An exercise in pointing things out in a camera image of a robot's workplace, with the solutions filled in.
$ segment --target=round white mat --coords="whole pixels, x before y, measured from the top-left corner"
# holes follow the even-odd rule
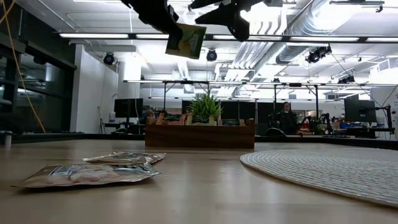
[[[398,207],[398,151],[271,150],[243,155],[241,161],[296,184]]]

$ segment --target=wooden planter box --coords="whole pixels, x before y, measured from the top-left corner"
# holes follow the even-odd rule
[[[254,149],[254,120],[246,126],[146,125],[149,147]]]

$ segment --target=yellow cable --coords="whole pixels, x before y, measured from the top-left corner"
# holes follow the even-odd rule
[[[0,24],[3,22],[3,20],[6,18],[6,16],[11,12],[12,7],[14,7],[15,2],[13,1],[10,5],[10,8],[7,10],[7,12],[4,14],[4,16],[0,19]]]
[[[11,9],[12,9],[13,6],[14,6],[14,1],[12,1],[12,4],[10,5],[10,8],[9,8],[8,10],[11,11]],[[13,43],[13,41],[12,41],[12,36],[11,36],[10,25],[9,25],[9,23],[8,23],[6,5],[3,4],[2,7],[3,7],[3,9],[4,9],[4,16],[6,17],[6,24],[7,24],[8,36],[9,36],[10,42],[11,42],[12,54],[14,55],[14,60],[15,60],[15,64],[17,65],[17,70],[18,70],[18,73],[19,73],[19,78],[21,79],[21,82],[22,82],[22,87],[24,87],[25,94],[26,94],[26,98],[27,98],[27,101],[28,101],[29,104],[30,104],[30,107],[32,108],[33,114],[35,114],[35,117],[36,117],[37,121],[39,122],[40,127],[41,127],[42,130],[43,130],[43,133],[45,133],[45,129],[44,129],[44,126],[43,126],[43,124],[42,124],[42,121],[40,120],[39,116],[37,116],[36,110],[35,110],[35,108],[33,107],[32,102],[30,101],[29,95],[27,94],[27,90],[26,90],[26,87],[25,87],[25,81],[24,81],[24,78],[22,77],[21,70],[19,69],[18,58],[17,58],[17,54],[15,53],[14,43]]]

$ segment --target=potted plant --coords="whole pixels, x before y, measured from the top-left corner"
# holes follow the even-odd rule
[[[189,107],[189,113],[193,117],[200,116],[209,119],[209,123],[214,123],[214,120],[220,117],[222,108],[214,96],[205,94],[202,98],[198,97],[192,102]]]

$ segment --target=wooden table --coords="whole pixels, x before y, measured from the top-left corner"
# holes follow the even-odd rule
[[[270,149],[334,148],[327,144],[256,144]],[[144,151],[143,141],[77,140],[0,149],[0,220],[26,223],[312,224],[398,223],[382,208],[273,179],[243,166],[246,151],[151,148],[168,152],[161,175],[139,184],[26,191],[10,187],[47,164],[81,163],[112,150]]]

